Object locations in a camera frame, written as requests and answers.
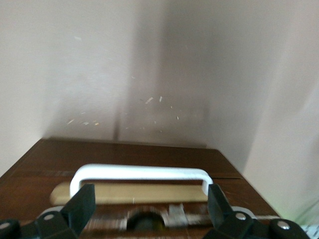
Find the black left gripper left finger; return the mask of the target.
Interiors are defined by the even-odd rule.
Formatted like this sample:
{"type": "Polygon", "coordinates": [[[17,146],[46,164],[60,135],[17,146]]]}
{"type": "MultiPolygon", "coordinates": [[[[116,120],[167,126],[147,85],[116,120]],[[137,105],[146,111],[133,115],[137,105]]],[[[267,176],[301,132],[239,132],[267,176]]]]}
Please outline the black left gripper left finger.
{"type": "Polygon", "coordinates": [[[95,186],[86,184],[62,207],[44,211],[22,226],[16,219],[0,222],[2,239],[77,239],[96,210],[95,186]]]}

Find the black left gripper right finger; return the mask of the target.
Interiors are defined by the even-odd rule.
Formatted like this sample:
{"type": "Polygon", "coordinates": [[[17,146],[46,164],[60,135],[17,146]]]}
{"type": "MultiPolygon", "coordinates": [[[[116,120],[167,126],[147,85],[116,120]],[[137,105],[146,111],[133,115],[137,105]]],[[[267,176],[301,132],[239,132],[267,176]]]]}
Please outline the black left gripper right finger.
{"type": "Polygon", "coordinates": [[[208,187],[208,212],[213,224],[205,239],[308,239],[295,222],[273,219],[267,225],[231,208],[220,186],[208,187]]]}

